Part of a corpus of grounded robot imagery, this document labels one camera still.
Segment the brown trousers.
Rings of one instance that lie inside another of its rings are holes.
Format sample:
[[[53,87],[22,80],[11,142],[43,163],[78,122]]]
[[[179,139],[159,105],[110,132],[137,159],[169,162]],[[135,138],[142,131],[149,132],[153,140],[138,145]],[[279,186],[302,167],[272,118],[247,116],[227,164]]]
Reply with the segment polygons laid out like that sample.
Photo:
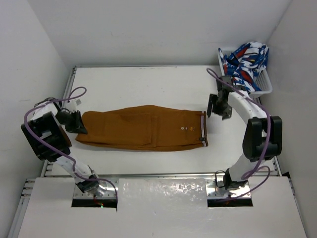
[[[206,112],[144,105],[82,115],[82,144],[139,151],[184,151],[208,146]]]

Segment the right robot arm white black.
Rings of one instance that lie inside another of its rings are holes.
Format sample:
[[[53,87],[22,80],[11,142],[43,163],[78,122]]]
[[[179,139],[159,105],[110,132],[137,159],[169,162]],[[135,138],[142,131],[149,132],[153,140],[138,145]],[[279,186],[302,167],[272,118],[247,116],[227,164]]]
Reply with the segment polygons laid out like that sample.
[[[282,119],[271,116],[248,92],[238,90],[224,78],[214,78],[217,94],[210,94],[207,115],[216,114],[225,120],[235,110],[246,125],[242,155],[223,176],[223,187],[235,189],[243,186],[264,161],[281,154]]]

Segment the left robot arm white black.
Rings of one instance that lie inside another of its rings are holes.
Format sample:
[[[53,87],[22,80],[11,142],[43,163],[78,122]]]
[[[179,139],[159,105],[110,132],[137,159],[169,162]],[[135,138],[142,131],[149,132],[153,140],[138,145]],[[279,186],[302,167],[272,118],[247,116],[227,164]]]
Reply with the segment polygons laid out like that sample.
[[[88,134],[81,113],[74,101],[62,107],[55,98],[37,103],[21,129],[38,159],[56,163],[75,180],[82,193],[96,195],[100,183],[96,173],[71,154],[71,141],[67,133]]]

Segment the left silver arm base plate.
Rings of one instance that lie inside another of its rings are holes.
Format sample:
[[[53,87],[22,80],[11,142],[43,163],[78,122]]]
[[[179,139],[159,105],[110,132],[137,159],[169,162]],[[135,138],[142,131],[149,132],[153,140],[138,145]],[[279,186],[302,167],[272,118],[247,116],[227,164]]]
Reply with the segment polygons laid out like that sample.
[[[115,199],[118,191],[118,178],[106,178],[106,181],[88,181],[83,183],[83,190],[75,185],[74,199]]]

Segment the right silver arm base plate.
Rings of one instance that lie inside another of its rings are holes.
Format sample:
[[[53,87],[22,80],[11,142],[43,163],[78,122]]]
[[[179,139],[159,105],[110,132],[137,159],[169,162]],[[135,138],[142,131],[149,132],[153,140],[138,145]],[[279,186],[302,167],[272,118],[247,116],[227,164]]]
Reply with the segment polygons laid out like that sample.
[[[207,197],[210,199],[226,199],[226,198],[251,198],[249,183],[246,182],[243,186],[237,188],[225,189],[223,186],[223,181],[217,181],[216,185],[215,178],[206,180],[206,192]]]

